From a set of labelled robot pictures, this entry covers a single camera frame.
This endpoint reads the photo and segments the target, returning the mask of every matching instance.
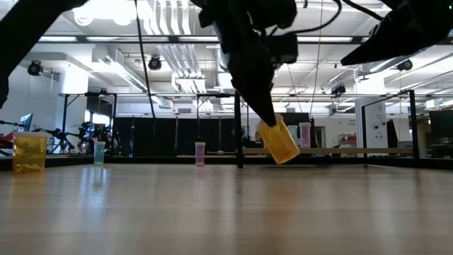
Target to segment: ceiling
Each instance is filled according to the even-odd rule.
[[[111,3],[125,0],[111,0]],[[170,27],[170,1],[156,0],[156,11],[162,9],[162,4],[166,3],[167,8],[167,19],[168,27]],[[12,0],[0,0],[0,16],[6,14],[6,12],[12,7]],[[374,9],[381,16],[385,15],[388,8],[383,5],[382,2],[377,0],[355,0],[357,4],[361,4],[367,8]],[[152,0],[144,0],[144,3],[148,3],[152,6]],[[177,9],[179,13],[179,21],[181,21],[181,8],[182,2],[178,0]],[[87,25],[78,25],[75,21],[74,12],[68,11],[64,13],[57,22],[47,31],[47,35],[137,35],[137,24],[131,22],[129,25],[118,25],[113,19],[107,17],[108,12],[114,13],[111,16],[118,16],[121,9],[114,8],[114,4],[110,4],[105,9],[96,9],[95,13],[98,13],[100,18],[94,17],[93,21]],[[332,1],[309,1],[308,8],[298,8],[298,15],[294,25],[289,30],[303,29],[317,26],[321,22],[325,23],[334,13],[336,5]],[[199,10],[192,4],[189,5],[189,29],[193,35],[214,35],[214,31],[211,27],[201,28],[198,22],[197,16]],[[308,33],[306,35],[312,36],[343,36],[352,37],[354,35],[367,36],[369,30],[377,24],[377,21],[369,17],[366,14],[360,13],[349,6],[343,7],[343,12],[340,14],[338,19],[324,28],[322,31],[316,31]],[[115,44],[108,43],[103,44],[101,42],[98,45],[103,45],[108,49],[109,52],[115,52],[119,50],[125,57],[124,65],[128,70],[131,71],[137,78],[144,80],[144,71],[142,68],[140,58],[140,48],[138,44]],[[65,46],[68,51],[74,49],[78,50],[77,45],[68,44]],[[216,56],[219,50],[215,44],[195,44],[193,50],[197,57],[197,62],[200,66],[202,74],[206,78],[205,86],[206,89],[214,89],[219,87],[231,87],[229,84],[229,75],[219,71]],[[343,67],[340,64],[340,60],[346,56],[349,52],[354,50],[357,45],[329,45],[322,44],[317,45],[316,43],[300,45],[299,46],[299,57],[295,64],[283,65],[279,70],[279,74],[274,80],[274,91],[273,93],[285,94],[294,91],[294,88],[302,94],[312,94],[314,91],[317,94],[330,93],[330,88],[336,83],[342,83],[346,86],[348,93],[354,93],[354,79],[353,70],[358,67]],[[146,44],[144,46],[144,52],[149,59],[152,55],[159,55],[160,50],[158,45]],[[387,69],[381,72],[379,75],[384,77],[385,89],[387,93],[397,92],[400,89],[419,86],[417,94],[430,94],[430,93],[449,93],[449,88],[453,91],[453,76],[445,75],[441,76],[432,82],[420,86],[424,81],[430,81],[433,77],[445,74],[453,70],[453,57],[449,57],[449,54],[453,52],[453,46],[449,45],[437,45],[427,49],[426,51],[413,56],[410,60],[413,62],[413,69],[409,72],[399,72],[397,70]],[[174,71],[169,67],[166,59],[161,57],[163,61],[162,69],[159,71],[149,71],[148,77],[151,85],[151,90],[154,92],[174,93],[176,90],[172,86],[172,76]],[[129,93],[134,91],[130,88],[130,85],[118,76],[115,72],[108,72],[101,68],[98,62],[86,63],[93,72],[99,73],[107,80],[111,81],[109,84],[103,82],[102,79],[90,78],[90,87],[92,89],[107,88],[109,91]],[[295,98],[275,98],[277,102],[280,101],[294,101]]]

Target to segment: yellow cup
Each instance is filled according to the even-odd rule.
[[[47,140],[43,132],[14,132],[13,171],[28,173],[44,171]]]
[[[300,151],[283,122],[283,117],[279,114],[275,117],[277,118],[276,126],[269,127],[264,121],[261,121],[258,131],[275,162],[284,164],[297,157]]]

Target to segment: yellow plastic cup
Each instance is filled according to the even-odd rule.
[[[299,148],[291,137],[281,115],[276,115],[277,125],[269,127],[264,121],[260,122],[258,131],[265,147],[277,164],[284,164],[300,154]]]
[[[44,171],[47,140],[43,132],[14,132],[13,171],[28,173]]]

